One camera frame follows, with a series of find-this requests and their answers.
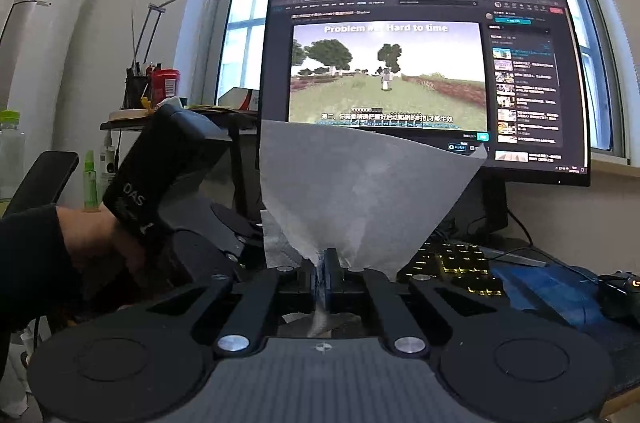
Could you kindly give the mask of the black sleeved left forearm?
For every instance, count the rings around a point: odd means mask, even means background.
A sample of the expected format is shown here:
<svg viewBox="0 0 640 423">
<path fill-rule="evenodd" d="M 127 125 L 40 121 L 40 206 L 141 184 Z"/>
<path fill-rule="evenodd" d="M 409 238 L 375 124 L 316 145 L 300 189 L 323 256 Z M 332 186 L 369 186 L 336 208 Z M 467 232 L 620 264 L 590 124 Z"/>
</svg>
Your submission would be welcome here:
<svg viewBox="0 0 640 423">
<path fill-rule="evenodd" d="M 10 337 L 65 301 L 79 270 L 101 258 L 67 252 L 54 204 L 1 220 L 1 361 Z"/>
</svg>

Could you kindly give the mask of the person's left hand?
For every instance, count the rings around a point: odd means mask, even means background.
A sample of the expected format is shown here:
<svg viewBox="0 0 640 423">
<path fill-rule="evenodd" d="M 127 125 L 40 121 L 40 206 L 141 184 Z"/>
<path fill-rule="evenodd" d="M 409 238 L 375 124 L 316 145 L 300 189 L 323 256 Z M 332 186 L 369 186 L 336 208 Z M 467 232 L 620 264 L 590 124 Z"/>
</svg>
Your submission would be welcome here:
<svg viewBox="0 0 640 423">
<path fill-rule="evenodd" d="M 130 271 L 143 264 L 142 247 L 126 234 L 107 208 L 85 212 L 58 206 L 56 214 L 66 250 L 73 258 L 96 257 L 115 251 L 125 258 Z"/>
</svg>

